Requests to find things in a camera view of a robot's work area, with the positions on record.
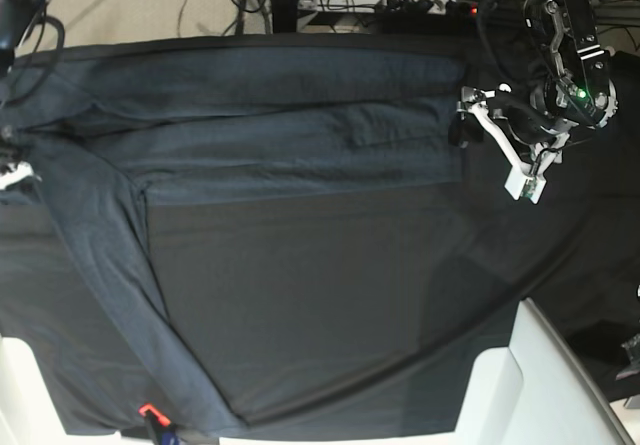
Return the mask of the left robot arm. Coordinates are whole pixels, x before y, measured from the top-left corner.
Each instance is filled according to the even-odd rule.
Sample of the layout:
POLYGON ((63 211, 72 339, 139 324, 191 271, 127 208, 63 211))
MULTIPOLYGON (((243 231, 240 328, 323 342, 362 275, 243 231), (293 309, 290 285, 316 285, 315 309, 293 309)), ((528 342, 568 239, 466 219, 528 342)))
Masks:
POLYGON ((600 44, 590 0, 514 0, 535 62, 518 78, 498 56, 488 21, 500 0, 481 0, 476 28, 500 88, 465 87, 449 141, 457 147, 492 135, 516 170, 538 179, 571 147, 573 129, 605 127, 616 114, 610 53, 600 44))

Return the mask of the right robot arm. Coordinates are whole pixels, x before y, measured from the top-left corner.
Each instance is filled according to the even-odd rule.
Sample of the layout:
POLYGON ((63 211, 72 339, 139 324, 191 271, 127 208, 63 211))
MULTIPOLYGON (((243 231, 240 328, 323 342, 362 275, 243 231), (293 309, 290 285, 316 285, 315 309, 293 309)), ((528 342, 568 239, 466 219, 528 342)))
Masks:
POLYGON ((29 101, 39 92, 55 70, 65 43, 66 32, 62 22, 48 14, 51 0, 1 0, 1 108, 16 107, 29 101), (31 36, 36 27, 51 26, 56 32, 56 45, 52 58, 31 88, 17 96, 20 81, 8 81, 16 50, 31 36))

